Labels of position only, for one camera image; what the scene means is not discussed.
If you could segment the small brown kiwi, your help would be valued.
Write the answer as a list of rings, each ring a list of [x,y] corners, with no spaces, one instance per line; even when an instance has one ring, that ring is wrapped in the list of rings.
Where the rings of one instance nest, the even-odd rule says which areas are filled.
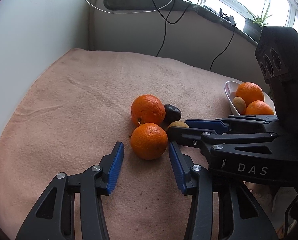
[[[171,127],[181,127],[181,128],[189,128],[188,124],[186,124],[183,121],[174,121],[171,124],[169,124],[166,128],[166,131]]]

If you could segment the small mandarin with stem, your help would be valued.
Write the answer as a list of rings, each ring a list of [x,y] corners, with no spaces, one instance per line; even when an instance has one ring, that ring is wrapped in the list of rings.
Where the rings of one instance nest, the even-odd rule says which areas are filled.
[[[146,123],[160,126],[165,116],[166,110],[160,99],[150,94],[138,96],[131,105],[131,119],[137,127]]]

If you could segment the large orange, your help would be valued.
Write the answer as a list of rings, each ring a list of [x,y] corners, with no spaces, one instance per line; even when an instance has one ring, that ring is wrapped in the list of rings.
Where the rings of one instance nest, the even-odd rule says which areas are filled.
[[[256,100],[248,105],[245,115],[274,115],[274,111],[264,101]]]
[[[246,107],[254,101],[264,101],[263,90],[259,85],[252,82],[241,83],[236,90],[236,96],[245,101]]]

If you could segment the black device on windowsill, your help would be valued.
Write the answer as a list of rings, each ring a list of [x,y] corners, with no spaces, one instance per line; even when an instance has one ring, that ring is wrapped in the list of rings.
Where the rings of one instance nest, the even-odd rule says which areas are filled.
[[[236,21],[234,20],[234,17],[231,15],[228,16],[227,13],[223,12],[223,9],[220,8],[219,11],[214,10],[213,12],[229,22],[232,27],[236,27]]]

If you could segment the floral white plate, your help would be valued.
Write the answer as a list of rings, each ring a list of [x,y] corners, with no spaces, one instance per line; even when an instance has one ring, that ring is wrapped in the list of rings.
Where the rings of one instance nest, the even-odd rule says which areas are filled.
[[[229,101],[229,106],[233,115],[240,115],[236,107],[233,105],[233,99],[236,97],[236,90],[241,83],[242,82],[236,82],[236,81],[230,80],[230,81],[226,81],[224,84],[224,92]],[[274,111],[274,114],[276,114],[274,102],[270,99],[270,97],[268,96],[268,94],[266,94],[266,92],[263,92],[263,95],[264,95],[265,103],[269,105],[271,109]]]

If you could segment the green windowsill mat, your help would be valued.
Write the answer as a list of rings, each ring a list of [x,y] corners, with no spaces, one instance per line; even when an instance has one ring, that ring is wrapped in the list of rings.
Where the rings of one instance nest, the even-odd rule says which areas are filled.
[[[175,0],[174,2],[172,0],[103,0],[103,4],[106,9],[111,11],[137,11],[155,9],[159,9],[161,11],[193,11],[197,15],[205,18],[210,22],[220,24],[224,28],[234,31],[235,33],[243,37],[245,40],[250,42],[252,45],[257,45],[257,42],[255,42],[252,38],[250,38],[248,35],[246,35],[238,28],[232,27],[229,22],[219,17],[208,7],[192,4],[186,0]]]

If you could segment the brown kiwi fruit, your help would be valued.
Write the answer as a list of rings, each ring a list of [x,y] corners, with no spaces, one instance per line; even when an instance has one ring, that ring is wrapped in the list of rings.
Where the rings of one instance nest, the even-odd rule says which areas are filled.
[[[243,115],[245,114],[245,111],[246,111],[246,103],[244,101],[244,99],[242,99],[241,97],[239,96],[236,96],[233,101],[233,106],[235,107],[235,109],[237,110],[237,112],[240,114],[240,115]]]

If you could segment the dark purple plum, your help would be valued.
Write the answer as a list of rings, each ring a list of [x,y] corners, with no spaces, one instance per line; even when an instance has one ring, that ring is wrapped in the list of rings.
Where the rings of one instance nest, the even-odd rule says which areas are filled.
[[[181,119],[182,113],[180,111],[180,109],[178,109],[177,107],[170,105],[170,104],[165,104],[165,118],[163,120],[163,122],[165,124],[171,124],[175,121],[179,121]]]

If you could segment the pink towel mat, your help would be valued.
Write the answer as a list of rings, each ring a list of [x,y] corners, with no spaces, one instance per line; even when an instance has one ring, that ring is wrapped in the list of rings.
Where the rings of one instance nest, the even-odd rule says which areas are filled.
[[[138,158],[131,104],[142,94],[178,107],[183,119],[226,118],[227,76],[172,59],[72,49],[31,86],[0,137],[0,227],[14,239],[59,172],[98,164],[125,146],[118,182],[102,198],[111,239],[183,239],[191,198],[178,190],[168,154]]]

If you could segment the potted spider plant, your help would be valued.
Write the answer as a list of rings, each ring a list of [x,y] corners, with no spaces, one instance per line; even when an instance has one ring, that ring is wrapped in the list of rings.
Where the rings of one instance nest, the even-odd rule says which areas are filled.
[[[257,43],[259,42],[263,28],[268,25],[268,23],[265,22],[266,19],[272,16],[268,14],[269,8],[270,3],[268,3],[266,9],[263,8],[260,15],[255,15],[248,9],[238,12],[245,20],[243,32]]]

